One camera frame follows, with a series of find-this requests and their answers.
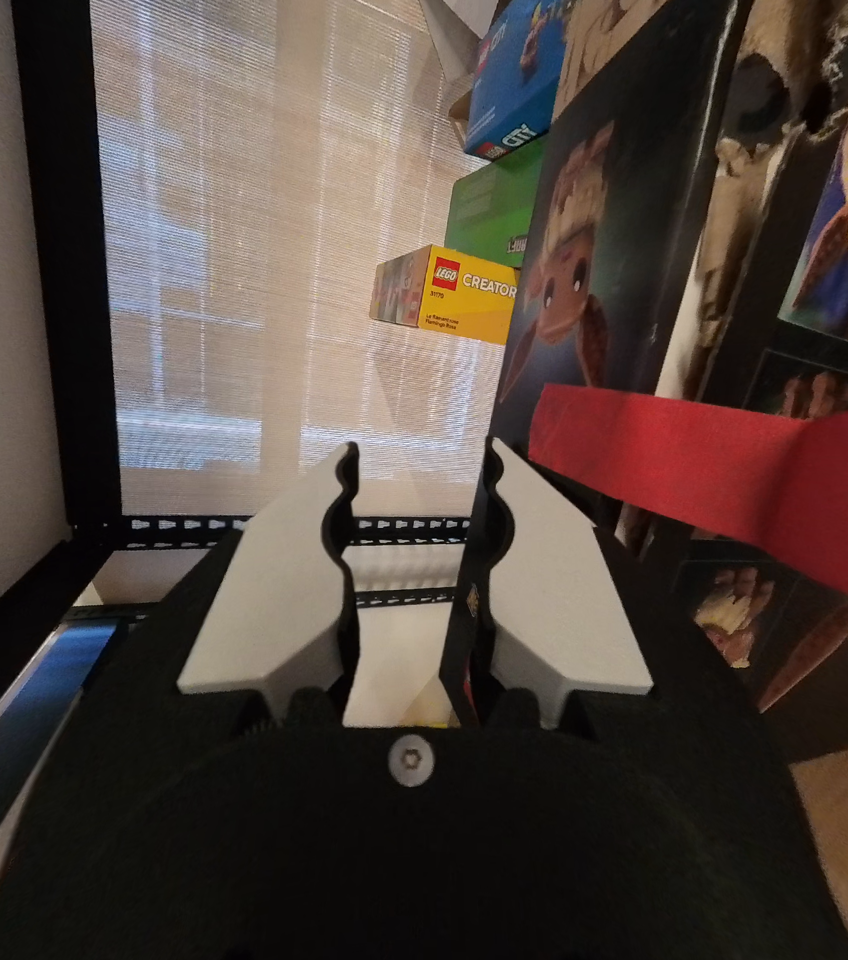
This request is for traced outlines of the translucent window blind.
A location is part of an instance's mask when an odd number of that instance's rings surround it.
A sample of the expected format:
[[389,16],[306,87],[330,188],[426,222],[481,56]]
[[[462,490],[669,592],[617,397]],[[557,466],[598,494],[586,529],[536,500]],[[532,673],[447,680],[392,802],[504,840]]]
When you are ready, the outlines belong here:
[[353,441],[357,513],[466,515],[502,347],[369,318],[480,166],[420,3],[90,17],[123,511],[253,514]]

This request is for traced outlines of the orange tape roll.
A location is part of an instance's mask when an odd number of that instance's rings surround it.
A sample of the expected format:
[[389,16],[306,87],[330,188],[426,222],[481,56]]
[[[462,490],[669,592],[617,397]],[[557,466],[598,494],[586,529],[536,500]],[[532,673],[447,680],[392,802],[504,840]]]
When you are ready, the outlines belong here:
[[848,594],[848,413],[801,420],[550,383],[529,457]]

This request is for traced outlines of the black toy box tan base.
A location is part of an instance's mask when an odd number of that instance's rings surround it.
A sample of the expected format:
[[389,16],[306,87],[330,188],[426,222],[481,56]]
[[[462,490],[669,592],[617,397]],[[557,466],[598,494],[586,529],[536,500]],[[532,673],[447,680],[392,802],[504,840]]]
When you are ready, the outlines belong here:
[[[439,677],[465,724],[490,674],[502,440],[552,383],[799,421],[848,413],[848,2],[580,2],[554,103]],[[584,486],[633,536],[790,762],[848,750],[848,593]]]

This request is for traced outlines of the yellow toy box flamingo print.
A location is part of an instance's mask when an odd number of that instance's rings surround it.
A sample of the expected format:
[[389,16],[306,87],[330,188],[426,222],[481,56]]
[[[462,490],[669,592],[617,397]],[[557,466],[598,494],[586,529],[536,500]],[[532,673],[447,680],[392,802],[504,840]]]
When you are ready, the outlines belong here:
[[369,307],[373,321],[506,344],[516,269],[429,245],[377,266]]

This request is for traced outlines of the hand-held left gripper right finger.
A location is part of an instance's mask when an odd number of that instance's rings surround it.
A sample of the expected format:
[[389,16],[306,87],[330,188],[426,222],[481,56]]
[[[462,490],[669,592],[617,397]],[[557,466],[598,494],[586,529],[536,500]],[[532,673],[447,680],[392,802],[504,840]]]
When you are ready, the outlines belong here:
[[492,501],[510,522],[489,570],[491,676],[533,693],[546,729],[575,691],[648,694],[653,679],[595,524],[501,439],[490,452],[502,468]]

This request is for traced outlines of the green toy box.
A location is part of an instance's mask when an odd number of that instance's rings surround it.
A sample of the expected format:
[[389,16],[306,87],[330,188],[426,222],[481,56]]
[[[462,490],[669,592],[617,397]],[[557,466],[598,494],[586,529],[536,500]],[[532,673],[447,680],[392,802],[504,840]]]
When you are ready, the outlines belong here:
[[521,269],[548,136],[459,179],[444,247]]

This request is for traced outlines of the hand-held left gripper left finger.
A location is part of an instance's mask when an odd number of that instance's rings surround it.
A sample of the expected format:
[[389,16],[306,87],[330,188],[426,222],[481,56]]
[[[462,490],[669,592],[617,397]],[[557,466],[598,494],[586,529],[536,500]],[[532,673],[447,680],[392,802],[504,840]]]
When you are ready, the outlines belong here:
[[343,558],[358,487],[358,445],[346,441],[245,524],[178,677],[181,693],[256,691],[270,713],[286,714],[297,691],[319,689],[343,712],[359,659]]

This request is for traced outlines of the blue toy box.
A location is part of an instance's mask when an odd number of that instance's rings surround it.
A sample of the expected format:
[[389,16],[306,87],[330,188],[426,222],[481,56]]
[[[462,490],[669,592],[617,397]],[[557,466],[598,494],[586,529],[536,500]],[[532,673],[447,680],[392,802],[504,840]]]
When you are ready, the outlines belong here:
[[464,152],[495,161],[550,128],[575,1],[512,1],[478,47]]

